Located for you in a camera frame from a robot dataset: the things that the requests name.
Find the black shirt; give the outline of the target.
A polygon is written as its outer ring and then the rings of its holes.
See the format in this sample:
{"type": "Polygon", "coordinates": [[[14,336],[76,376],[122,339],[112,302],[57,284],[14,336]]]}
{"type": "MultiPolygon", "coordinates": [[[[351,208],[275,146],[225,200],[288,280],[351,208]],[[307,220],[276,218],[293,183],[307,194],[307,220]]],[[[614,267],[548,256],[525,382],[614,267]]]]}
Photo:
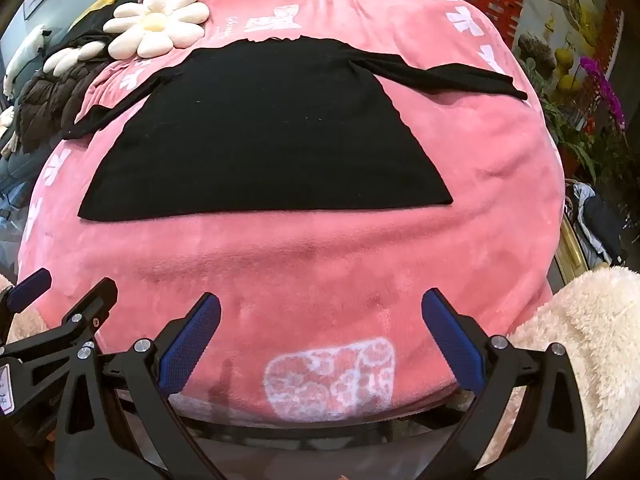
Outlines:
{"type": "Polygon", "coordinates": [[[428,70],[334,39],[239,40],[198,48],[113,106],[76,140],[124,128],[79,206],[121,222],[226,212],[387,210],[448,205],[436,166],[383,88],[524,100],[509,76],[454,63],[428,70]]]}

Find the white plush toy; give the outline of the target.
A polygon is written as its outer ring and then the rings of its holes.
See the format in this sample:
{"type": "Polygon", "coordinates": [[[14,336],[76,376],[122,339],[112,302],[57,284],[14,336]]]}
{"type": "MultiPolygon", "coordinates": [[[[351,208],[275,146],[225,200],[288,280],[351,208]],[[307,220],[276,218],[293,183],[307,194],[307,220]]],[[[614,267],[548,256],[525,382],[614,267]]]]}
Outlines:
{"type": "Polygon", "coordinates": [[[22,41],[10,59],[3,76],[3,94],[12,99],[14,97],[14,82],[21,70],[31,60],[46,50],[51,29],[44,25],[36,26],[22,41]]]}

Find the white daisy flower pillow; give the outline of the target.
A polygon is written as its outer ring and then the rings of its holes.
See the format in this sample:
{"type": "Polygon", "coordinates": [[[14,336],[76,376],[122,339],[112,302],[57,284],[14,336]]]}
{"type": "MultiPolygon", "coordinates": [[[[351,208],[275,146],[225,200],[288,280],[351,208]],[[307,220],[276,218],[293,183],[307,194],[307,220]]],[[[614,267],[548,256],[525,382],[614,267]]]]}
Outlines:
{"type": "Polygon", "coordinates": [[[201,0],[142,0],[114,10],[103,31],[113,40],[107,51],[114,60],[158,58],[192,47],[205,35],[209,7],[201,0]]]}

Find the cream fluffy rug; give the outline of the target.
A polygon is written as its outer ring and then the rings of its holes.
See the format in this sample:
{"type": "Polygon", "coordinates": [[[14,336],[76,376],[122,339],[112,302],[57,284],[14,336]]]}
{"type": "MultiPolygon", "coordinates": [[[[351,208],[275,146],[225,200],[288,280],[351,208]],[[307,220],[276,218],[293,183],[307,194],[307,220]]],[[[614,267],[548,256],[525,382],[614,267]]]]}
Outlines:
{"type": "Polygon", "coordinates": [[[622,266],[574,278],[509,335],[518,348],[567,350],[584,410],[593,472],[639,408],[639,274],[622,266]]]}

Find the dark brown quilted jacket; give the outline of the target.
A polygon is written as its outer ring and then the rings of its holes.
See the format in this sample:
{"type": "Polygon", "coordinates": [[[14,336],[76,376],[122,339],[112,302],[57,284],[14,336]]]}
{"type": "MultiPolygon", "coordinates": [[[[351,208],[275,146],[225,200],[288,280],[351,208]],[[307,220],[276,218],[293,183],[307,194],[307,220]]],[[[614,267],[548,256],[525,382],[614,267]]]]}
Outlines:
{"type": "Polygon", "coordinates": [[[105,58],[80,62],[60,78],[38,70],[18,97],[14,118],[18,145],[34,152],[73,125],[90,84],[108,65],[105,58]]]}

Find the yellow pillow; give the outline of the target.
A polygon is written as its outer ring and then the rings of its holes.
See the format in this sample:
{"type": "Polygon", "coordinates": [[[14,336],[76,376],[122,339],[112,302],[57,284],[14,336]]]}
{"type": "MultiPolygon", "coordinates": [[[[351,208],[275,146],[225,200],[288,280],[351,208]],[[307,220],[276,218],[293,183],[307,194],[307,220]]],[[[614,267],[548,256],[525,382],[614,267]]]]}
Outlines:
{"type": "Polygon", "coordinates": [[[72,21],[72,24],[70,24],[70,27],[68,29],[72,29],[83,18],[85,18],[89,13],[94,12],[94,11],[99,11],[99,10],[105,8],[106,6],[110,6],[115,1],[116,0],[96,0],[91,6],[88,6],[88,8],[85,11],[82,11],[81,14],[79,14],[78,17],[75,18],[72,21]]]}

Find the purple orchid plant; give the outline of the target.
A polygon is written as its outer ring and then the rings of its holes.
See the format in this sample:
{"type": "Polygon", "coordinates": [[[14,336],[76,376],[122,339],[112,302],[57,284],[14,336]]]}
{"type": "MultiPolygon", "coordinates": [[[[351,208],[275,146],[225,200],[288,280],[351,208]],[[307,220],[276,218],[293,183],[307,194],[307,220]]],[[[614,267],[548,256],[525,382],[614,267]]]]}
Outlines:
{"type": "Polygon", "coordinates": [[[579,66],[585,70],[587,75],[594,81],[597,87],[598,96],[604,102],[606,108],[613,117],[616,127],[620,132],[626,131],[626,118],[623,112],[620,99],[616,96],[608,78],[600,69],[599,63],[589,56],[582,56],[579,66]]]}

